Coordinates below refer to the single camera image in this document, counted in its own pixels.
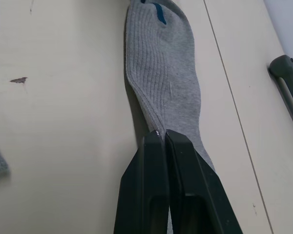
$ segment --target white surface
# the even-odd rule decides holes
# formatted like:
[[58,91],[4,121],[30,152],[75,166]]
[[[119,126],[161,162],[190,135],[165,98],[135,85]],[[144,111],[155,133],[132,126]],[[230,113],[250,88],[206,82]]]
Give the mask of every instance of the white surface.
[[293,121],[267,72],[283,50],[262,0],[207,6],[274,233],[293,234]]
[[[257,0],[252,2],[245,5],[253,10],[263,6]],[[270,233],[204,3],[178,3],[195,37],[203,142],[244,233]],[[0,234],[113,232],[120,178],[137,148],[123,71],[127,6],[127,0],[35,0],[30,13],[31,0],[0,1],[0,150],[11,167],[11,176],[0,180]],[[232,15],[233,6],[243,10],[238,18],[222,12],[226,9]],[[263,12],[258,15],[263,13],[268,32],[259,37],[255,31],[260,17],[250,31],[259,40],[256,49],[253,41],[237,35],[243,21],[250,25],[245,6],[213,0],[209,7],[225,63],[236,81],[234,91],[262,98],[274,95],[260,107],[256,106],[260,96],[245,100],[242,95],[238,104],[252,153],[258,154],[256,166],[267,187],[264,196],[270,199],[269,209],[288,211],[284,206],[293,195],[280,191],[280,185],[285,184],[279,179],[285,178],[288,188],[293,185],[293,178],[285,176],[293,162],[290,165],[282,155],[291,152],[293,157],[293,149],[288,151],[293,147],[293,126],[273,83],[264,82],[262,89],[256,83],[267,77],[266,64],[255,58],[270,60],[281,53],[275,38],[270,48],[278,51],[270,54],[266,50],[266,37],[275,36],[267,12],[259,8]],[[221,26],[233,34],[225,33]],[[254,67],[245,67],[249,54]],[[241,66],[237,72],[236,63]],[[258,77],[246,77],[241,79],[244,83],[238,83],[237,77],[244,76],[245,68],[254,68]],[[21,77],[28,77],[25,85],[9,82]],[[258,89],[246,89],[246,80]],[[274,109],[280,119],[267,123],[272,117],[267,112]],[[252,111],[259,113],[248,116]],[[280,129],[281,121],[285,125]],[[268,124],[263,135],[258,129],[261,124]],[[291,145],[283,146],[284,138],[276,135],[274,128],[284,131]],[[269,147],[258,137],[271,139],[265,142]],[[279,144],[277,150],[269,151],[274,143]],[[265,173],[275,153],[285,162],[272,163],[272,170]],[[274,224],[278,226],[282,218],[285,228],[293,224],[290,217],[277,212]]]
[[293,57],[293,0],[265,0],[284,52]]

